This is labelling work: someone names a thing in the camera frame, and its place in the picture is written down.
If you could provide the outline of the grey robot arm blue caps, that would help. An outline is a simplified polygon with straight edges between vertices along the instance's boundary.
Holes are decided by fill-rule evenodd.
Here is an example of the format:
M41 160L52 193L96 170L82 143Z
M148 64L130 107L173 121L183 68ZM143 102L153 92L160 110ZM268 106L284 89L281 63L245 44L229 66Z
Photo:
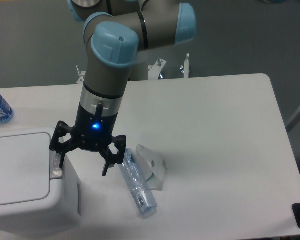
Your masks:
M137 54L192 41L197 33L194 8L178 0L70 0L68 7L84 22L88 63L74 126L59 121L50 150L99 153L103 172L120 165L127 138L113 129Z

